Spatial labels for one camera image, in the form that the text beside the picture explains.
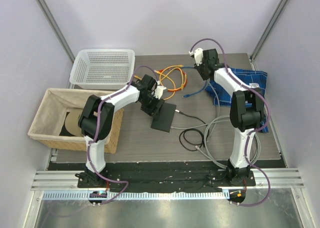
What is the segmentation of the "black network switch box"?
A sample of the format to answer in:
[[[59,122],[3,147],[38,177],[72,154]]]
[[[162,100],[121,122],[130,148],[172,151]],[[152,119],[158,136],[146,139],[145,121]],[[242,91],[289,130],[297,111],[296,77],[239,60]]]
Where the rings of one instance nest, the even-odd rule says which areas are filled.
[[[176,112],[176,105],[171,103],[164,103],[160,108],[157,119],[153,119],[150,127],[154,130],[169,133],[171,125]]]

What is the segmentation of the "blue plaid cloth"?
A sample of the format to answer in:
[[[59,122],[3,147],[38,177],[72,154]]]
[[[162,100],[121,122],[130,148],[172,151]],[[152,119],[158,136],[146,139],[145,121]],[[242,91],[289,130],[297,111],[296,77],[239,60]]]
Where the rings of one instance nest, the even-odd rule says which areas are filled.
[[[265,96],[268,77],[266,72],[238,68],[230,70],[247,87],[255,90],[260,96]],[[231,93],[228,93],[214,80],[209,82],[205,91],[213,98],[215,106],[221,105],[230,108],[231,124],[241,132],[247,129],[259,129],[266,123],[265,104],[255,93],[249,90],[243,92],[232,90]]]

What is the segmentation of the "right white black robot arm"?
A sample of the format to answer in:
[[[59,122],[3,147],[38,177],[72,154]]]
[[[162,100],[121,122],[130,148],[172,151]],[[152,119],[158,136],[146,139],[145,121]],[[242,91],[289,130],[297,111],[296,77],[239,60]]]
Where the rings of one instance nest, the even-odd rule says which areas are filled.
[[[262,90],[246,85],[227,64],[219,67],[216,49],[198,48],[189,54],[194,58],[194,68],[201,78],[214,81],[231,97],[229,119],[234,127],[234,143],[225,178],[230,185],[240,185],[250,176],[254,135],[265,117]]]

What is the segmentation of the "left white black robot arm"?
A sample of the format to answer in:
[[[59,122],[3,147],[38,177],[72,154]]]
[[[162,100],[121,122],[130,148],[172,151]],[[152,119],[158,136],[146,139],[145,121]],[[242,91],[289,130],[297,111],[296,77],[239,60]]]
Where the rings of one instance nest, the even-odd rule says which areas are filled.
[[[160,81],[144,75],[140,80],[130,80],[123,88],[111,94],[89,96],[78,119],[87,155],[86,169],[77,175],[79,179],[97,188],[106,183],[105,143],[115,113],[131,103],[139,102],[143,112],[157,119],[165,102],[162,95],[166,89]]]

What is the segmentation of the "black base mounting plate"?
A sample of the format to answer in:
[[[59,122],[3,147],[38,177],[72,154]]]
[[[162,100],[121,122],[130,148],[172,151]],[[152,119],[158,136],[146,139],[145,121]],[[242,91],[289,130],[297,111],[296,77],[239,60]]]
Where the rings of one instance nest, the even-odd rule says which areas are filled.
[[[128,181],[131,190],[141,190],[143,184],[166,189],[178,184],[203,186],[228,181],[226,170],[209,161],[109,162],[104,169],[103,176]]]

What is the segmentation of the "white perforated plastic basket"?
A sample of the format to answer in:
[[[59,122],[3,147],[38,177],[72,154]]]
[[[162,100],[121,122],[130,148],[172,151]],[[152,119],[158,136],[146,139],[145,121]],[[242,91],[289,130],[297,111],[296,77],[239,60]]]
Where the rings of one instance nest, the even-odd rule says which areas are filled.
[[[75,57],[69,82],[85,90],[119,90],[130,81],[134,67],[131,49],[83,49]]]

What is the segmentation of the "brown tape roll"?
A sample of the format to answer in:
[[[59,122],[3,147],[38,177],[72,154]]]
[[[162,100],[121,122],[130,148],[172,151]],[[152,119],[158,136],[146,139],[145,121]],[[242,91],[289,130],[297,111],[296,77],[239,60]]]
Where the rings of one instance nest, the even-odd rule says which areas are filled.
[[[82,131],[81,128],[78,126],[79,118],[82,114],[81,109],[74,109],[70,111],[65,118],[64,126],[68,133],[75,137],[81,137]]]

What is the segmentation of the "wicker basket with liner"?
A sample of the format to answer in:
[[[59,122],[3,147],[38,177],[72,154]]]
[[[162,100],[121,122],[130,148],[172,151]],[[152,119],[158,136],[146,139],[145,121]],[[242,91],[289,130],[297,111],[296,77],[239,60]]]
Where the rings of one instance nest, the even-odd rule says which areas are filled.
[[[60,135],[67,112],[82,110],[91,95],[102,97],[111,93],[105,90],[48,88],[28,136],[49,148],[85,152],[87,146],[83,136]]]

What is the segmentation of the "aluminium frame rail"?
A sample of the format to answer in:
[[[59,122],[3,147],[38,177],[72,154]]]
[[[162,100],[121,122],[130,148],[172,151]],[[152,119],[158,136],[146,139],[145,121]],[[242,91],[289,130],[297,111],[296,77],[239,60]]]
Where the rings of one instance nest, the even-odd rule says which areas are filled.
[[[68,190],[110,188],[120,191],[128,181],[127,192],[173,193],[209,191],[210,189],[267,189],[303,188],[304,183],[296,168],[252,169],[247,178],[227,181],[226,173],[208,169],[176,170],[111,170],[107,181],[90,181],[80,170],[38,171],[32,182],[32,190]]]

